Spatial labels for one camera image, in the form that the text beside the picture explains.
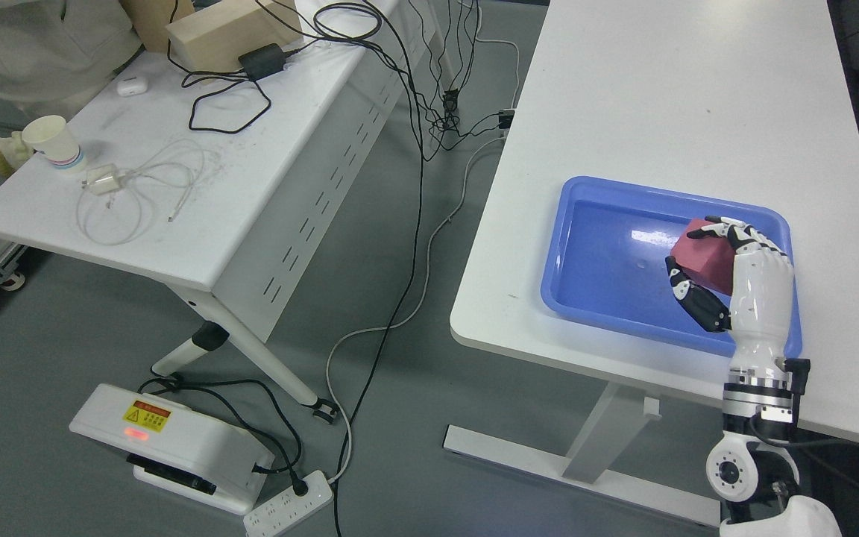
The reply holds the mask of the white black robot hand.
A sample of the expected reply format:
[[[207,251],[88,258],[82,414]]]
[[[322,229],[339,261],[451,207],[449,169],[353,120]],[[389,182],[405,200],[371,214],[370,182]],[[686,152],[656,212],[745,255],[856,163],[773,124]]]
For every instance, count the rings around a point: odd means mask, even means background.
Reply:
[[[729,307],[694,283],[676,258],[665,265],[676,301],[706,332],[729,332],[736,350],[730,374],[752,377],[754,384],[785,382],[784,347],[790,334],[794,267],[766,235],[741,220],[707,216],[708,224],[687,237],[725,238],[734,252],[733,290]]]

